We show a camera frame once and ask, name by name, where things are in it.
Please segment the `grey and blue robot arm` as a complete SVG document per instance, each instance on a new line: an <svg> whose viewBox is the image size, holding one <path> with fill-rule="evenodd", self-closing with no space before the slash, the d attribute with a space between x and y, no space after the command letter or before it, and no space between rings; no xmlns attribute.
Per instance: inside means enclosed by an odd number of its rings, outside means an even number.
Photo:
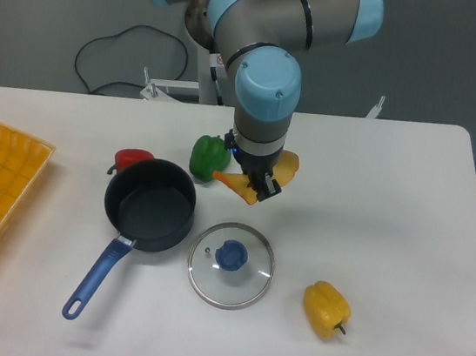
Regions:
<svg viewBox="0 0 476 356"><path fill-rule="evenodd" d="M374 36L383 21L384 0L207 1L211 37L236 101L225 146L241 169L215 171L214 178L253 205L278 195L298 169L296 155L285 149L301 96L294 52Z"/></svg>

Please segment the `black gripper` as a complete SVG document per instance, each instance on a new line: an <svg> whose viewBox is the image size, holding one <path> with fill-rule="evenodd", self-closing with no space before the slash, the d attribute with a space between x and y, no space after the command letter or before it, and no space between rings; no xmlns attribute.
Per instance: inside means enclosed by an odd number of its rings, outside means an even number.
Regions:
<svg viewBox="0 0 476 356"><path fill-rule="evenodd" d="M235 140L230 130L224 136L225 148L230 151L240 165L242 172L248 177L249 187L259 194L259 200L265 201L281 192L281 186L272 176L272 167L279 161L281 149L271 154L253 155L244 150Z"/></svg>

